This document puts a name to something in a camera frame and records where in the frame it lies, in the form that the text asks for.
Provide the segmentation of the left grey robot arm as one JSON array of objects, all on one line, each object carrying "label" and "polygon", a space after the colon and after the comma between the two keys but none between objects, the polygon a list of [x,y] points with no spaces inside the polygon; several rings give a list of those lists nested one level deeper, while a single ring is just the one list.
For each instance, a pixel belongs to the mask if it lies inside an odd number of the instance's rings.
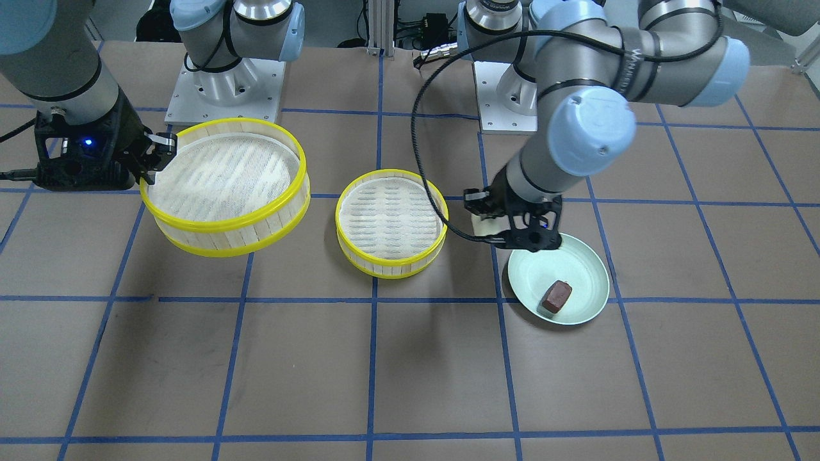
[{"label": "left grey robot arm", "polygon": [[465,1],[459,54],[503,62],[523,84],[537,126],[484,189],[467,189],[471,240],[556,249],[562,194],[596,175],[636,136],[631,102],[717,107],[750,70],[724,34],[718,1],[641,1],[638,27],[610,26],[595,1]]}]

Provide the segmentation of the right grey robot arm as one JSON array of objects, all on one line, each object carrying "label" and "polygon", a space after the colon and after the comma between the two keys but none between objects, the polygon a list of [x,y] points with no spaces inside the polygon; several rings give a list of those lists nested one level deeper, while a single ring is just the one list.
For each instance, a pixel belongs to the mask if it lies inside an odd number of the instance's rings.
[{"label": "right grey robot arm", "polygon": [[[2,75],[37,113],[28,125],[38,154],[3,181],[49,191],[152,186],[176,166],[175,135],[153,133],[84,32],[94,1],[3,1]],[[296,1],[167,1],[194,73],[236,76],[252,59],[295,61],[306,14]]]}]

